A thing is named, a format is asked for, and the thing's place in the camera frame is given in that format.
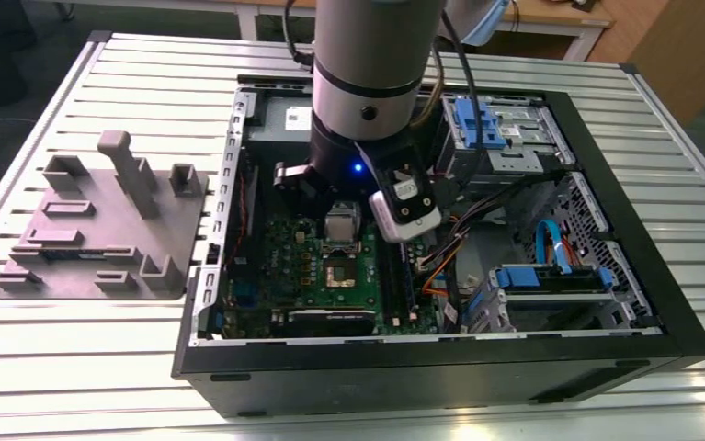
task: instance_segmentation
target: white table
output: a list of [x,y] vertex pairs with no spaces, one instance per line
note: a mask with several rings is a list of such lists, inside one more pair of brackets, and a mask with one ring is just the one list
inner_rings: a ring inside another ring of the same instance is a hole
[[[445,59],[449,82],[461,85],[458,59]],[[482,56],[471,65],[481,86],[573,97],[705,326],[705,161],[649,88],[612,65]],[[0,269],[47,187],[40,167],[53,154],[111,168],[95,153],[97,134],[127,130],[153,169],[180,162],[215,172],[236,75],[295,72],[276,43],[125,34],[88,42],[0,183]],[[576,404],[224,421],[170,377],[182,308],[183,300],[0,301],[0,435],[705,439],[705,361]]]
[[[53,3],[53,0],[35,1]],[[240,4],[235,2],[220,2],[216,0],[71,0],[71,3],[232,13],[238,16],[240,38],[248,41],[256,41],[259,39],[256,33],[256,16],[270,15],[280,17],[283,14],[283,6]],[[64,17],[68,11],[61,7],[59,7],[57,10],[59,13],[61,13],[61,17]],[[314,17],[316,15],[316,9],[312,7],[295,6],[290,14],[292,17]],[[605,28],[601,28],[600,26],[606,25],[606,22],[596,23],[594,27],[521,22],[518,24],[518,32],[573,37],[573,42],[564,55],[564,59],[569,62],[582,62],[586,60],[589,52],[594,47],[594,43],[600,39],[600,35],[605,30]],[[506,32],[510,31],[511,27],[511,22],[502,21],[499,25],[497,25],[497,30]]]

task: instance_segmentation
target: green circuit board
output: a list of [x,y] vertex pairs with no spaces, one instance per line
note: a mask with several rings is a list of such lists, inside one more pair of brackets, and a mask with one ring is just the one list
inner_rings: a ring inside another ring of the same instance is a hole
[[[243,299],[226,321],[234,323],[234,338],[267,338],[279,309],[373,311],[375,334],[437,332],[435,312],[429,308],[414,309],[413,320],[386,320],[377,265],[379,233],[373,224],[362,229],[359,241],[332,243],[319,237],[311,220],[275,218],[267,222],[256,286],[230,281],[228,292]],[[422,243],[407,246],[413,257],[422,255]]]

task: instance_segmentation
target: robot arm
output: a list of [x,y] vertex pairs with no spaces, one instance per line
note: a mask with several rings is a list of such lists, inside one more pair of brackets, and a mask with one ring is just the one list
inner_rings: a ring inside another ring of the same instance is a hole
[[278,188],[298,188],[287,181],[299,175],[330,195],[311,204],[320,216],[327,200],[366,197],[391,243],[441,221],[410,119],[443,7],[443,0],[318,1],[310,158],[276,170]]

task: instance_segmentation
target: orange wire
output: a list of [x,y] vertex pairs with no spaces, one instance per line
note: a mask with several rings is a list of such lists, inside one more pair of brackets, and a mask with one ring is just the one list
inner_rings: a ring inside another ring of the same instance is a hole
[[562,237],[562,246],[569,254],[568,258],[570,259],[570,264],[581,265],[581,261],[578,259],[578,255],[576,254],[576,250],[573,249],[573,246],[570,245],[566,238],[564,237]]
[[427,294],[433,294],[435,296],[447,297],[447,292],[446,291],[439,291],[438,289],[426,289],[426,291],[423,291],[423,292],[427,293]]
[[437,278],[437,276],[439,275],[439,272],[447,265],[447,262],[450,262],[450,260],[453,259],[453,256],[455,255],[459,249],[461,249],[461,244],[455,247],[455,250],[453,250],[453,252],[447,255],[447,257],[445,257],[445,260],[442,260],[442,263],[439,264],[439,266],[437,266],[437,270],[434,271],[434,274],[431,274],[430,277],[427,278],[421,291],[426,292],[429,290],[430,282],[434,280],[434,278]]

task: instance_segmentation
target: yellow wire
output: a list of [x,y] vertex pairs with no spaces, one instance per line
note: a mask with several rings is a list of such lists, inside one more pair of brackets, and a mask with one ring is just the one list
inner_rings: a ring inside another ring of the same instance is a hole
[[426,292],[427,287],[430,287],[430,282],[434,280],[434,278],[437,278],[437,276],[439,275],[439,272],[442,271],[442,269],[447,265],[447,262],[450,262],[450,259],[453,259],[453,256],[455,255],[455,253],[458,252],[459,249],[461,249],[461,244],[458,244],[458,246],[455,247],[453,252],[447,255],[447,257],[445,257],[445,260],[442,260],[442,263],[437,267],[437,270],[434,271],[434,274],[430,275],[430,277],[426,280],[426,283],[423,284],[423,288],[422,288],[423,292]]

